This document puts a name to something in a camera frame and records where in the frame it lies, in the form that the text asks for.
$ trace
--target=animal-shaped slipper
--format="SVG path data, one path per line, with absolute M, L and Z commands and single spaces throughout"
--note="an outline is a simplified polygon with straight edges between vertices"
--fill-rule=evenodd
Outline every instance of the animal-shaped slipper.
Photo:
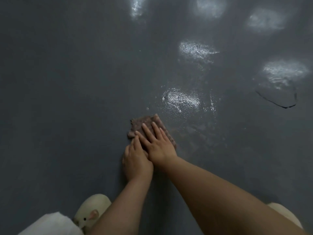
M 295 225 L 303 229 L 299 219 L 291 211 L 286 209 L 284 206 L 277 204 L 277 203 L 269 203 L 268 206 L 274 209 L 276 212 L 280 213 L 282 216 L 292 221 Z
M 111 201 L 107 196 L 103 194 L 92 195 L 80 206 L 73 222 L 86 234 L 110 205 Z

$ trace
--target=forearm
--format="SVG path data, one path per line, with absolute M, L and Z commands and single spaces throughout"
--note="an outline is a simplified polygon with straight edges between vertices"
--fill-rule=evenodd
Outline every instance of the forearm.
M 90 235 L 138 234 L 143 203 L 151 178 L 131 180 L 94 225 Z
M 304 233 L 251 194 L 181 158 L 163 170 L 205 234 Z

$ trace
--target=person's right hand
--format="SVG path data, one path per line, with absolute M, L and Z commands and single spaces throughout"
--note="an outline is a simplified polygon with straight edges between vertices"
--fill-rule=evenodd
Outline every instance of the person's right hand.
M 135 134 L 139 136 L 140 142 L 146 147 L 149 160 L 157 167 L 164 167 L 171 160 L 177 157 L 175 148 L 170 142 L 165 132 L 158 128 L 155 122 L 152 122 L 152 127 L 156 137 L 151 133 L 145 124 L 142 128 L 147 135 L 147 140 L 140 132 L 136 131 Z

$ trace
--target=glossy floor surface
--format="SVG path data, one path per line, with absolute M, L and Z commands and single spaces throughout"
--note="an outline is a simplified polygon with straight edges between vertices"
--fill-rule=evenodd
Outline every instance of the glossy floor surface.
M 130 119 L 313 232 L 312 0 L 0 0 L 0 227 L 114 200 Z M 161 173 L 141 234 L 201 234 Z

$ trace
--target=white fabric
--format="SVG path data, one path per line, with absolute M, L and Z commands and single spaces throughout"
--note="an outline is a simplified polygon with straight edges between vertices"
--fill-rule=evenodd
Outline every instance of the white fabric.
M 61 213 L 45 214 L 19 235 L 84 235 L 72 220 Z

